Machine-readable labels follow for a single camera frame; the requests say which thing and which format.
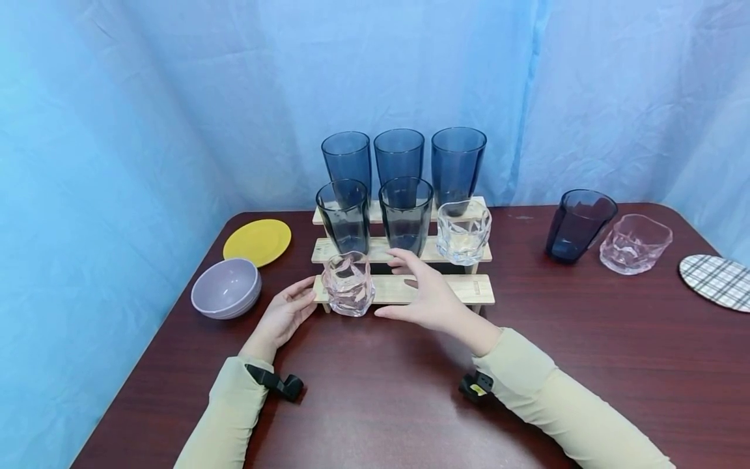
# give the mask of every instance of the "tall blue glass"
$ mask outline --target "tall blue glass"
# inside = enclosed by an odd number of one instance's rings
[[[394,178],[380,188],[379,198],[388,245],[421,256],[432,214],[430,183],[413,177]]]
[[[315,202],[339,253],[370,251],[370,201],[364,184],[354,179],[329,182],[318,191]]]
[[[340,132],[323,140],[320,149],[332,181],[354,179],[364,184],[367,194],[372,194],[370,137],[362,132]]]
[[[588,189],[565,192],[547,235],[547,256],[559,263],[577,262],[615,215],[617,204],[604,194]]]
[[[432,136],[432,184],[436,206],[467,202],[456,204],[451,216],[463,214],[474,195],[486,145],[487,136],[474,128],[446,128]]]
[[[395,128],[375,137],[375,162],[380,185],[394,178],[422,177],[425,136],[410,128]]]

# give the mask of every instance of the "black buckle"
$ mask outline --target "black buckle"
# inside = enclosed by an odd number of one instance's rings
[[[247,372],[250,373],[255,381],[261,386],[265,386],[272,391],[281,394],[289,402],[294,402],[302,392],[302,388],[305,386],[302,380],[293,374],[286,377],[285,381],[281,380],[277,374],[273,374],[263,368],[258,368],[247,364],[244,366]]]
[[[476,371],[474,375],[465,374],[458,385],[458,390],[474,404],[480,404],[492,395],[492,378]]]

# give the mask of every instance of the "textured glass cup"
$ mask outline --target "textured glass cup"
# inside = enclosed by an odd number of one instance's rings
[[[425,136],[410,128],[395,128],[375,137],[375,162],[380,185],[403,176],[422,177]]]
[[[432,197],[432,186],[420,178],[395,178],[380,188],[382,222],[389,246],[422,255],[430,229]]]
[[[547,255],[560,263],[575,263],[615,215],[617,204],[604,194],[587,189],[565,192],[547,235]]]
[[[624,215],[599,246],[599,259],[622,275],[651,270],[672,243],[672,230],[645,215]]]
[[[437,251],[451,264],[473,266],[482,260],[490,240],[492,215],[483,204],[471,200],[461,216],[453,216],[452,202],[437,210]]]
[[[331,180],[360,181],[367,188],[367,198],[370,199],[373,179],[370,137],[362,132],[340,132],[323,140],[320,149]]]
[[[465,202],[474,195],[486,145],[487,137],[468,127],[446,128],[432,136],[432,183],[438,207]],[[451,206],[453,216],[466,207]]]
[[[339,252],[370,251],[370,201],[364,184],[340,179],[315,196],[323,226]]]
[[[331,309],[344,316],[364,316],[375,299],[368,257],[357,251],[337,254],[324,269],[323,286]]]

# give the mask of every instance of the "wooden rack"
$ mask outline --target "wooden rack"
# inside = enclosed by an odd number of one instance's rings
[[[483,197],[474,197],[474,200],[485,204]],[[433,207],[431,221],[437,221],[437,210]],[[370,208],[370,223],[381,224],[383,214],[380,212],[380,206],[373,204]],[[320,210],[316,209],[313,215],[313,224],[323,224],[323,217]],[[370,264],[387,263],[391,256],[386,254],[389,248],[388,240],[384,236],[374,236],[370,238]],[[315,242],[315,249],[311,258],[312,263],[322,264],[336,255],[338,251],[332,240],[329,238],[318,238]],[[420,257],[426,263],[448,263],[437,251],[437,236],[428,236],[427,244],[424,247]],[[490,246],[484,248],[484,254],[480,262],[492,261]],[[495,295],[492,292],[492,285],[488,275],[478,274],[479,264],[468,266],[466,274],[462,275],[444,275],[448,285],[453,289],[456,296],[463,304],[471,306],[475,312],[483,305],[494,305]],[[417,289],[407,285],[404,280],[414,279],[413,275],[373,275],[373,284],[375,285],[374,305],[407,305],[416,298]],[[323,286],[323,276],[318,275],[315,278],[313,290],[316,293],[315,302],[323,304],[326,313],[331,312],[328,301],[329,296]]]

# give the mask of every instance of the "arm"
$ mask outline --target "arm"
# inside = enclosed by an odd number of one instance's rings
[[[276,350],[286,344],[315,310],[315,277],[276,295],[238,356],[226,359],[208,394],[208,407],[175,463],[175,469],[242,469],[245,453],[268,390],[245,369],[274,371]]]
[[[560,371],[544,352],[513,329],[498,329],[472,313],[441,274],[414,254],[389,251],[396,274],[417,277],[417,299],[387,306],[381,317],[446,332],[466,344],[479,371],[492,377],[493,393],[524,422],[551,436],[581,467],[674,467],[653,443],[598,396]]]

